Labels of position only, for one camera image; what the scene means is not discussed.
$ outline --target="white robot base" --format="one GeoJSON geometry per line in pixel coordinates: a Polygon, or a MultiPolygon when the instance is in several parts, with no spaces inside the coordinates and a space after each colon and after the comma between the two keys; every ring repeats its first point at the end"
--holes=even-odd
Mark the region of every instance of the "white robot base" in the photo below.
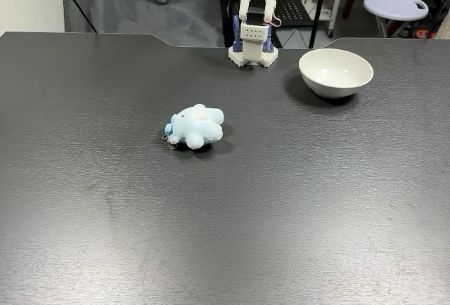
{"type": "MultiPolygon", "coordinates": [[[[228,49],[228,57],[232,61],[234,61],[234,63],[239,67],[243,67],[245,66],[245,64],[249,62],[249,60],[244,60],[242,52],[235,52],[233,50],[233,47],[230,47],[228,49]]],[[[278,49],[274,46],[274,52],[262,53],[261,60],[259,61],[259,63],[264,67],[269,67],[277,58],[278,58],[278,49]]]]}

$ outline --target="black shelf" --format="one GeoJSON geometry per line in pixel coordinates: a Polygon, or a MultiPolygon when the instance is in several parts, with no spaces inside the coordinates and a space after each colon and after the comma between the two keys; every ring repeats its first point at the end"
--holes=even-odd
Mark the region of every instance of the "black shelf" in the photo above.
{"type": "Polygon", "coordinates": [[[313,21],[300,0],[276,0],[275,14],[281,27],[311,27],[313,21]]]}

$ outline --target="gray backdrop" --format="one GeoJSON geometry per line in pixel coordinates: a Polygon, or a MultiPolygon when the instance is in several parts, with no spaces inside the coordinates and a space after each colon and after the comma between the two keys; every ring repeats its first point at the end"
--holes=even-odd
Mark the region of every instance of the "gray backdrop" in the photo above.
{"type": "MultiPolygon", "coordinates": [[[[176,46],[224,45],[219,0],[77,0],[98,32],[147,33],[176,46]]],[[[66,32],[90,32],[64,0],[66,32]]]]}

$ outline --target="stuffed animal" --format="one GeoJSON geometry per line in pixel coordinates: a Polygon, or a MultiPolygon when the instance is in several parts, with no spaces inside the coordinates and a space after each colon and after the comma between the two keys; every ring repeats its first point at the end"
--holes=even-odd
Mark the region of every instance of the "stuffed animal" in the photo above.
{"type": "Polygon", "coordinates": [[[164,139],[172,145],[185,143],[190,149],[198,149],[222,138],[221,123],[224,113],[217,108],[206,108],[199,103],[174,114],[165,128],[164,139]]]}

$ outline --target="ceramic bowl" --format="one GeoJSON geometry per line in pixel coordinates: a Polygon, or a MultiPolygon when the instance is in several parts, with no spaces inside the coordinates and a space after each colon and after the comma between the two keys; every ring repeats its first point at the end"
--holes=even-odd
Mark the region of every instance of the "ceramic bowl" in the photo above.
{"type": "Polygon", "coordinates": [[[355,94],[373,77],[373,68],[366,59],[336,48],[310,51],[300,58],[298,66],[308,87],[329,99],[355,94]]]}

